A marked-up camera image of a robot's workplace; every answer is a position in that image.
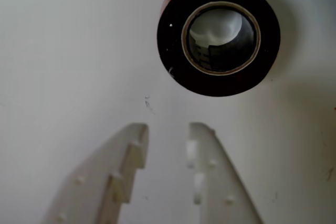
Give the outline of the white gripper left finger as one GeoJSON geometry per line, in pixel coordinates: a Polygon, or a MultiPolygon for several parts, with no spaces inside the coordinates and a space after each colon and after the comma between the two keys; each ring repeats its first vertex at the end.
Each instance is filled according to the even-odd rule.
{"type": "Polygon", "coordinates": [[[146,165],[149,127],[131,123],[112,135],[64,180],[44,223],[117,223],[146,165]]]}

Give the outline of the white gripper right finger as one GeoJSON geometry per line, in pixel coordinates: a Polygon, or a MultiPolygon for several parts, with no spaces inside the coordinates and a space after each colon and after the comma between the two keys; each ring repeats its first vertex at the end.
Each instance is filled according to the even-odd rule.
{"type": "Polygon", "coordinates": [[[189,124],[186,162],[193,170],[193,201],[200,223],[262,223],[248,190],[215,131],[189,124]]]}

